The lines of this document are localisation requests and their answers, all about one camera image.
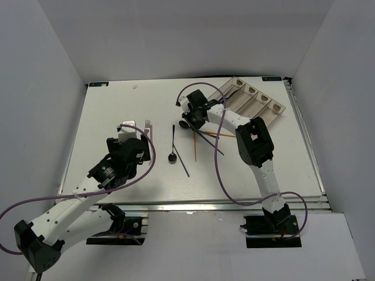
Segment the orange chopstick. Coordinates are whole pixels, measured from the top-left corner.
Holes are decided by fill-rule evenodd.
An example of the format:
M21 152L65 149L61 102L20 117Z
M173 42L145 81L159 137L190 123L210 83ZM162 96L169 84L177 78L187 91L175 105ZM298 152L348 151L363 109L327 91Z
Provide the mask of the orange chopstick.
M197 151L196 151L196 132L193 131L193 151L194 151L194 160L197 162Z

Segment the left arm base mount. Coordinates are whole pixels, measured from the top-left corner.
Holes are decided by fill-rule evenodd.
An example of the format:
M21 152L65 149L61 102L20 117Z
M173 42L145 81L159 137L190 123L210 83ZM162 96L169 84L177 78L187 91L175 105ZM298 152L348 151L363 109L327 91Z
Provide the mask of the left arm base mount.
M106 211L114 219L106 231L101 231L86 239L87 245L142 246L148 232L148 217L124 212L110 203L99 205L97 211Z

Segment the orange chopstick crosswise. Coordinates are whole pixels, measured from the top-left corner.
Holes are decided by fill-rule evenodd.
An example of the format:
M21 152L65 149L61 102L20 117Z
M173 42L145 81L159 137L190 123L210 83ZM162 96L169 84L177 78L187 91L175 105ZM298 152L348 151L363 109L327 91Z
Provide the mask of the orange chopstick crosswise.
M217 134L216 132L210 132L210 131L205 131L204 132L205 134L207 135L211 135L211 136L224 136L224 137L229 137L229 138L236 138L236 136L234 135L229 135L229 134L225 134L225 133L220 133L220 134Z

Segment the black steak knife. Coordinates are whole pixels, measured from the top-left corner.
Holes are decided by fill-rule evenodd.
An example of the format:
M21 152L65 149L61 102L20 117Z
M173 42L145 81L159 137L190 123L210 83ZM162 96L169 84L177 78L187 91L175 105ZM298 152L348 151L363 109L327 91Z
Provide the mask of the black steak knife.
M241 94L241 93L242 93L242 90L241 90L241 89L236 89L236 90L234 90L234 91L228 92L228 93L225 95L225 98L226 98L226 100L228 101L230 98L235 97L236 94Z

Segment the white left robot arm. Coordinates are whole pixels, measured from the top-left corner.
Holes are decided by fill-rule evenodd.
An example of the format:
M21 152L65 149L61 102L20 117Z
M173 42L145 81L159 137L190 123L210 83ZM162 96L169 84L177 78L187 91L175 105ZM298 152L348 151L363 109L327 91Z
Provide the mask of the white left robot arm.
M149 161L147 137L107 139L108 154L98 162L73 197L62 200L31 222L19 221L15 227L16 245L37 274L50 269L62 253L100 232L119 234L132 227L133 220L113 203L102 205L87 218L81 215L96 202L123 186L137 174L137 167Z

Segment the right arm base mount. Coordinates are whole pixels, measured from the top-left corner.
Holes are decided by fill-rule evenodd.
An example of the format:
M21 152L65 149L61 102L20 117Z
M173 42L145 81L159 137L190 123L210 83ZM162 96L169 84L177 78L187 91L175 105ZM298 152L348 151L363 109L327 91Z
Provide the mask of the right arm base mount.
M278 229L264 216L249 215L244 217L240 229L246 236L246 247L249 249L301 248L298 234L299 226L296 216L292 215Z

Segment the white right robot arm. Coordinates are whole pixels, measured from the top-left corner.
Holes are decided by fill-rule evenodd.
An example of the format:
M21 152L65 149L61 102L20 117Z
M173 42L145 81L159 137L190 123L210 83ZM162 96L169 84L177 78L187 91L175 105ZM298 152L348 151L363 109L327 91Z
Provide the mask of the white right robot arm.
M263 199L265 228L273 234L284 229L291 213L274 173L274 144L264 120L239 115L225 108L224 102L209 101L200 90L178 98L176 105L182 108L182 117L194 129L210 122L236 136L240 158L254 173Z

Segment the black spoon long handle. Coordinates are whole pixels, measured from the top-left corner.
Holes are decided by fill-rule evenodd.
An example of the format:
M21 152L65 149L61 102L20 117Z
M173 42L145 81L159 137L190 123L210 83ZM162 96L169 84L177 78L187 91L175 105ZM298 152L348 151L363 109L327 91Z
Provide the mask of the black spoon long handle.
M172 125L172 151L168 155L168 161L171 164L174 164L176 162L176 160L177 160L177 155L174 152L174 148L175 148L175 146L174 146L174 140L175 140L175 125Z

